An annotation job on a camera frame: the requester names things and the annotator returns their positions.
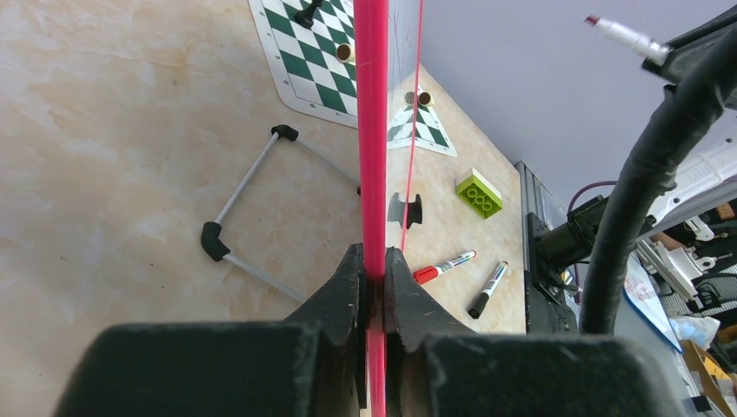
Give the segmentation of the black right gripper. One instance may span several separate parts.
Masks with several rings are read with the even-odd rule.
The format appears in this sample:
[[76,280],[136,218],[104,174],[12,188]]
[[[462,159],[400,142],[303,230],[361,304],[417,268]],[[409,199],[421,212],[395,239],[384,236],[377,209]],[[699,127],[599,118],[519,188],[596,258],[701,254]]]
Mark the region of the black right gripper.
[[736,27],[736,6],[717,17],[666,42],[672,48],[666,61],[659,65],[645,58],[641,68],[668,83],[678,84],[693,67],[710,52],[721,38]]

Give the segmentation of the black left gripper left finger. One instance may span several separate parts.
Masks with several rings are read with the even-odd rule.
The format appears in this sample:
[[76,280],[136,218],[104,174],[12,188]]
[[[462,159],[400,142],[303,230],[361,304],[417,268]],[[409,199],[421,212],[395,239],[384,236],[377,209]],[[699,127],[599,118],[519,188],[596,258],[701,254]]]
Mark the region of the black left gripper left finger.
[[57,416],[357,416],[363,247],[279,321],[128,323],[87,347]]

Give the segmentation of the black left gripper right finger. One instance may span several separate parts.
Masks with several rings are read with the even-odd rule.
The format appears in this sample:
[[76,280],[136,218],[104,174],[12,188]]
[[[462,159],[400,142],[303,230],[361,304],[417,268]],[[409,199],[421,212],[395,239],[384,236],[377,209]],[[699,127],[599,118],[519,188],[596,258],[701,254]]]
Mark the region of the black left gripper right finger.
[[654,357],[616,337],[478,334],[386,254],[389,416],[682,416]]

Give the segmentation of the purple cap whiteboard marker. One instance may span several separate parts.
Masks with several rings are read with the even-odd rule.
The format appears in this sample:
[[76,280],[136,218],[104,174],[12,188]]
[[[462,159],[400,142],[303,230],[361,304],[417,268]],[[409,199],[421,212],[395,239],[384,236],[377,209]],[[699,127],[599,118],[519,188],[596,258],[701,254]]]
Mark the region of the purple cap whiteboard marker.
[[658,43],[647,34],[610,19],[589,15],[584,22],[597,29],[603,36],[626,46],[656,65],[662,65],[673,50],[669,45]]

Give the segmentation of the pink framed whiteboard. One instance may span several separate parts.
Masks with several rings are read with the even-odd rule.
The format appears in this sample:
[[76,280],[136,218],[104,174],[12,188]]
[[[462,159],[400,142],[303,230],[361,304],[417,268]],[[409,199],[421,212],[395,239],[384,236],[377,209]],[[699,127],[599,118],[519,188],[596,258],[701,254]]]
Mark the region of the pink framed whiteboard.
[[408,192],[415,93],[422,39],[422,1],[355,2],[355,69],[366,275],[366,369],[370,412],[387,413],[384,325],[386,252],[400,247],[405,227],[388,220],[393,194]]

